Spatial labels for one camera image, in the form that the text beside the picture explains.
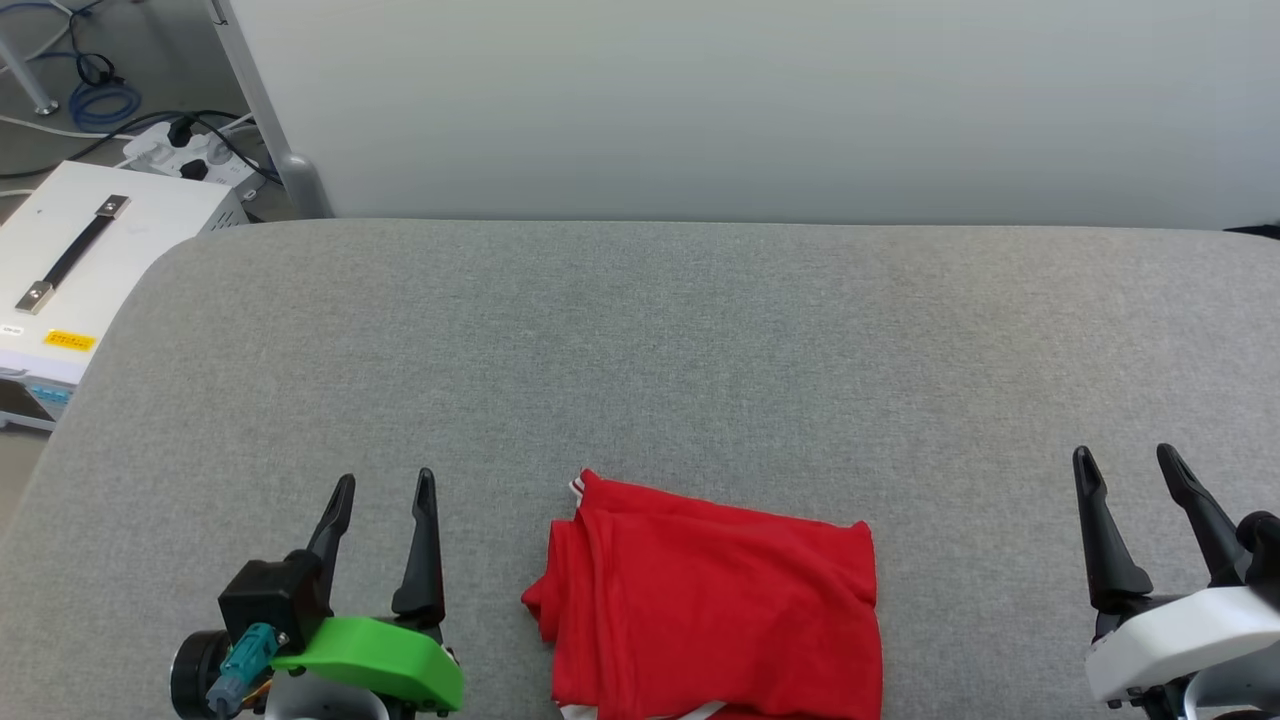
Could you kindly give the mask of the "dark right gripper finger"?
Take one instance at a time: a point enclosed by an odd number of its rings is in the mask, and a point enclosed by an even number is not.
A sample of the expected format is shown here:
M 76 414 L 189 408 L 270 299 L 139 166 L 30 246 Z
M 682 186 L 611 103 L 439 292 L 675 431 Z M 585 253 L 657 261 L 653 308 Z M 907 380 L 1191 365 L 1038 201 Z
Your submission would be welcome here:
M 1108 507 L 1108 487 L 1091 450 L 1076 447 L 1071 466 L 1091 606 L 1103 615 L 1135 612 L 1148 603 L 1153 583 L 1117 528 Z
M 1156 457 L 1170 496 L 1190 523 L 1210 588 L 1244 585 L 1252 553 L 1236 538 L 1236 524 L 1172 445 L 1158 445 Z

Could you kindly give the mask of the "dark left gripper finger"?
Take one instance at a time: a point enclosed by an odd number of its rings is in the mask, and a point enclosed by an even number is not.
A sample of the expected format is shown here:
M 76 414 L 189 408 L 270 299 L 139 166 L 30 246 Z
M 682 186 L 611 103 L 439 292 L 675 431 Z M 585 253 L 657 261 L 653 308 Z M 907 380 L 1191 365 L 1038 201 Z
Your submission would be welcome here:
M 340 539 L 349 528 L 355 491 L 353 474 L 339 478 L 305 548 L 303 610 L 308 618 L 333 615 L 332 583 Z
M 410 555 L 390 609 L 402 626 L 416 632 L 439 632 L 445 619 L 445 591 L 436 480 L 430 468 L 419 471 L 412 518 Z

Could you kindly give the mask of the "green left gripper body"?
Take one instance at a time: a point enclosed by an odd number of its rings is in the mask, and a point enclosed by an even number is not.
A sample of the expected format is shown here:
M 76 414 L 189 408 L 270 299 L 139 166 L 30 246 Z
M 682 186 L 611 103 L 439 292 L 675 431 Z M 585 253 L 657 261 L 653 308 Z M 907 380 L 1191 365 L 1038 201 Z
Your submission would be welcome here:
M 453 655 L 428 634 L 376 618 L 328 618 L 298 653 L 279 652 L 275 673 L 302 670 L 402 701 L 417 711 L 457 712 L 465 676 Z

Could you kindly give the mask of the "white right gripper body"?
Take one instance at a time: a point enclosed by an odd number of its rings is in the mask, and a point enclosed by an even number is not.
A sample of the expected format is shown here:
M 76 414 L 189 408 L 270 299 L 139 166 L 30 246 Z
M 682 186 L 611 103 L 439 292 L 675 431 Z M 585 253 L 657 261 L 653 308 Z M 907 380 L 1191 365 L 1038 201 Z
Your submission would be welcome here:
M 1279 614 L 1248 587 L 1196 592 L 1143 612 L 1085 656 L 1092 697 L 1115 705 L 1185 682 L 1176 707 L 1275 707 Z

